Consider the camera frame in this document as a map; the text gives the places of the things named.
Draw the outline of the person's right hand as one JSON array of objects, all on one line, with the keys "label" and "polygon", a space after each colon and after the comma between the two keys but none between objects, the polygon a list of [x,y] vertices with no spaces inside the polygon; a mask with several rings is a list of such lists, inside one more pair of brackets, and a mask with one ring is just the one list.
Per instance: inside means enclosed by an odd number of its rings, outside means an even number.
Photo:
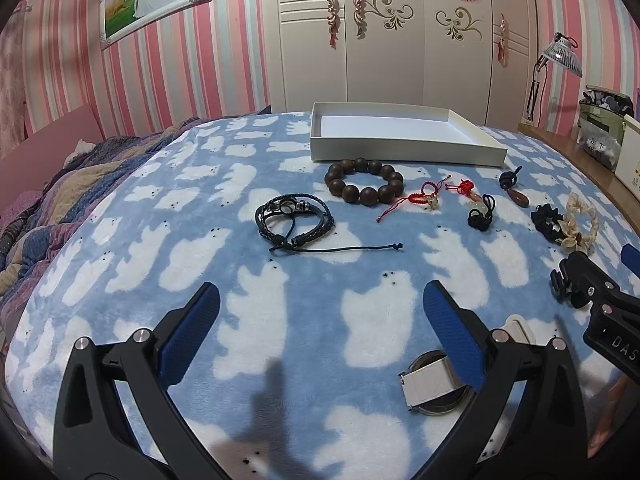
[{"label": "person's right hand", "polygon": [[591,458],[597,454],[605,442],[611,437],[613,432],[614,416],[620,405],[620,400],[626,391],[628,377],[620,376],[614,386],[608,390],[606,394],[606,404],[603,414],[601,415],[596,430],[594,430],[588,444],[588,457]]}]

